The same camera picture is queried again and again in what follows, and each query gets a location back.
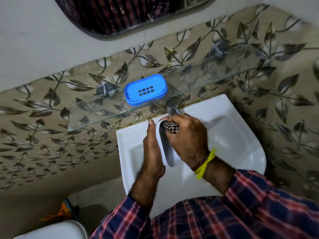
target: yellow ribbon bracelet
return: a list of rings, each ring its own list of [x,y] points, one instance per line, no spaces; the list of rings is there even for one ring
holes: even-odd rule
[[[211,153],[208,156],[208,159],[204,162],[204,164],[202,166],[200,166],[198,169],[195,170],[195,175],[197,179],[201,179],[204,175],[205,169],[207,167],[207,164],[213,160],[213,158],[216,156],[215,155],[216,152],[216,148],[214,148]]]

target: white soap dish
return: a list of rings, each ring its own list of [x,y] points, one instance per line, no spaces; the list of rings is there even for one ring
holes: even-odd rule
[[[166,136],[166,129],[162,125],[165,120],[156,123],[156,139],[159,144],[160,152],[162,154],[162,161],[164,166],[175,167],[181,161],[177,152],[169,144]]]

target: hand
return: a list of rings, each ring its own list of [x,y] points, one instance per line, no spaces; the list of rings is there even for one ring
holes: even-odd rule
[[[179,125],[177,134],[166,131],[170,145],[178,156],[195,171],[209,155],[207,129],[197,118],[188,114],[175,115],[168,120]]]
[[[159,180],[165,174],[165,166],[162,162],[162,155],[156,140],[155,131],[156,125],[152,119],[149,119],[147,136],[143,140],[144,162],[142,165],[142,173],[146,173],[152,178]]]

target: sink basin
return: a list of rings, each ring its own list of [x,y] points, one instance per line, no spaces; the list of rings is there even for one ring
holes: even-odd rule
[[[236,169],[265,172],[266,157],[261,144],[225,94],[190,105],[181,112],[197,117],[208,132],[209,149]],[[154,118],[159,121],[163,116]],[[123,184],[126,194],[132,187],[143,162],[143,139],[148,121],[116,131]],[[181,162],[166,167],[160,179],[150,217],[157,216],[177,202],[200,196],[221,194],[203,179],[196,179],[193,171]]]

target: tiled floor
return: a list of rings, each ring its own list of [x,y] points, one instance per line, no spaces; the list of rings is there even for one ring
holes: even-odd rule
[[[125,196],[120,177],[71,194],[68,198],[73,206],[80,206],[80,222],[90,234]]]

